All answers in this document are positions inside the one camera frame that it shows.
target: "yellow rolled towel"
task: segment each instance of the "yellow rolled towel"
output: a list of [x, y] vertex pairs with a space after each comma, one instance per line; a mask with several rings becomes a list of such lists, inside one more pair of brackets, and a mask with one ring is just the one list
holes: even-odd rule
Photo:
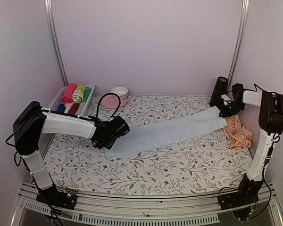
[[79, 102], [79, 101], [83, 100], [84, 90], [85, 90], [85, 86], [83, 84], [78, 84], [73, 95], [72, 95], [72, 100], [74, 102]]

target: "brown rolled towel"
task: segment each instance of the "brown rolled towel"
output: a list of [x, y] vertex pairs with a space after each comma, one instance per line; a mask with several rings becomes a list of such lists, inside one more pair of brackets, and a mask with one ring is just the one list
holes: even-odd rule
[[79, 108], [79, 103], [74, 103], [68, 111], [68, 114], [75, 114], [77, 109]]

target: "blue rolled towel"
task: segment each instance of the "blue rolled towel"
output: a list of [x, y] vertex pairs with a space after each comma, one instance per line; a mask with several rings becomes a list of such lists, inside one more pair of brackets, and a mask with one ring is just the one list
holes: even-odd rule
[[65, 105], [64, 104], [60, 104], [58, 106], [57, 112], [64, 113], [64, 111], [65, 111]]

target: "black cylinder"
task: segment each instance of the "black cylinder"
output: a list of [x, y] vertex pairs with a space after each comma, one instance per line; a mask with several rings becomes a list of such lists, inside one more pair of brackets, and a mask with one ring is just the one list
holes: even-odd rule
[[211, 100], [209, 101], [209, 105], [211, 107], [218, 106], [220, 104], [220, 101], [222, 100], [221, 96], [223, 94], [226, 94], [227, 85], [228, 85], [228, 79], [227, 78], [225, 78], [225, 77], [218, 77], [217, 78]]

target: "red rolled towel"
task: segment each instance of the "red rolled towel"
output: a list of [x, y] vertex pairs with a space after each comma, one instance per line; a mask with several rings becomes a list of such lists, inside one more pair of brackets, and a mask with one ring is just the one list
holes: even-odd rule
[[68, 114], [75, 114], [76, 111], [79, 109], [80, 104], [74, 103], [68, 111]]
[[69, 104], [72, 102], [72, 95], [76, 89], [77, 85], [74, 83], [70, 83], [64, 93], [64, 96], [61, 100], [62, 104]]

